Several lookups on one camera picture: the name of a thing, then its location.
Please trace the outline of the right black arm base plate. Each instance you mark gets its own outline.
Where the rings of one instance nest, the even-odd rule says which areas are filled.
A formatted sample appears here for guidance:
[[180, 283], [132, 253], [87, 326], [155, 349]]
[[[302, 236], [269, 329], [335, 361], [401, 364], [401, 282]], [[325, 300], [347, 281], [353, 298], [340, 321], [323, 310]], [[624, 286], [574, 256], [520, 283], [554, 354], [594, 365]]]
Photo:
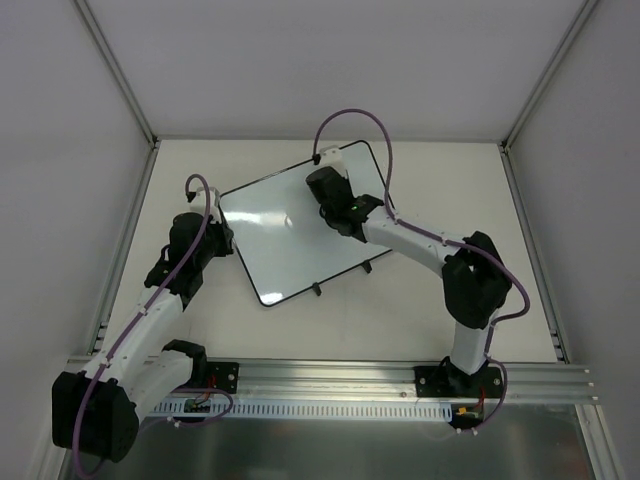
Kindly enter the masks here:
[[498, 399], [504, 392], [504, 380], [498, 367], [485, 362], [480, 370], [468, 375], [445, 357], [438, 365], [413, 368], [416, 395], [419, 398]]

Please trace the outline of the white whiteboard black frame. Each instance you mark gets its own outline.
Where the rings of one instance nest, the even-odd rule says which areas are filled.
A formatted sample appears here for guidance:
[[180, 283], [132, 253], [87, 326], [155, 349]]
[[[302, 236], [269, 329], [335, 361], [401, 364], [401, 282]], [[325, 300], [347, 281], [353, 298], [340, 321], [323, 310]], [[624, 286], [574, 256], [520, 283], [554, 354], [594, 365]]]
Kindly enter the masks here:
[[311, 159], [221, 195], [219, 209], [259, 302], [277, 305], [390, 252], [331, 229], [306, 185]]

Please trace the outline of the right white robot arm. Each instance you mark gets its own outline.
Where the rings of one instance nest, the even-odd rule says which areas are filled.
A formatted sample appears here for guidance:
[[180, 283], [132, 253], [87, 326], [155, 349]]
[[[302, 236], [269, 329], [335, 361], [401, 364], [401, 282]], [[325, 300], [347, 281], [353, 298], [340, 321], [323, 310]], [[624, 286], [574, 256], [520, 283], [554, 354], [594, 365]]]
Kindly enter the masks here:
[[381, 199], [356, 197], [349, 180], [330, 166], [308, 175], [306, 185], [330, 228], [399, 253], [441, 278], [445, 306], [455, 321], [454, 340], [451, 353], [424, 378], [424, 386], [438, 396], [479, 395], [489, 366], [491, 322], [512, 287], [490, 237], [476, 232], [449, 240], [404, 226], [391, 218]]

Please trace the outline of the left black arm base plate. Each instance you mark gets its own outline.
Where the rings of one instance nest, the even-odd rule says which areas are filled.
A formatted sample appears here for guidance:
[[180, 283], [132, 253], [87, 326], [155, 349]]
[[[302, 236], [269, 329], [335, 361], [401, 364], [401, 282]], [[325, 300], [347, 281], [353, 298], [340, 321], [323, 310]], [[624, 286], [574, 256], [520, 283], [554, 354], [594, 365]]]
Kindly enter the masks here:
[[231, 361], [208, 361], [205, 386], [235, 394], [238, 389], [240, 364]]

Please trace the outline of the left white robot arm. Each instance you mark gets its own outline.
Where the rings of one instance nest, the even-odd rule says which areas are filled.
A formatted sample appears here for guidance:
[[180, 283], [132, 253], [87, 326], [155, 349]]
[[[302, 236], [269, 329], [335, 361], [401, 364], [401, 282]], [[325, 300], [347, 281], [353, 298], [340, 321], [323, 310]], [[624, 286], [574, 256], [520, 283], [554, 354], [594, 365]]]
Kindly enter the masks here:
[[131, 319], [82, 370], [63, 372], [54, 381], [55, 446], [119, 462], [143, 419], [171, 391], [208, 386], [202, 345], [171, 340], [153, 363], [147, 358], [202, 287], [209, 262], [232, 254], [232, 239], [219, 214], [174, 218], [169, 243], [147, 274]]

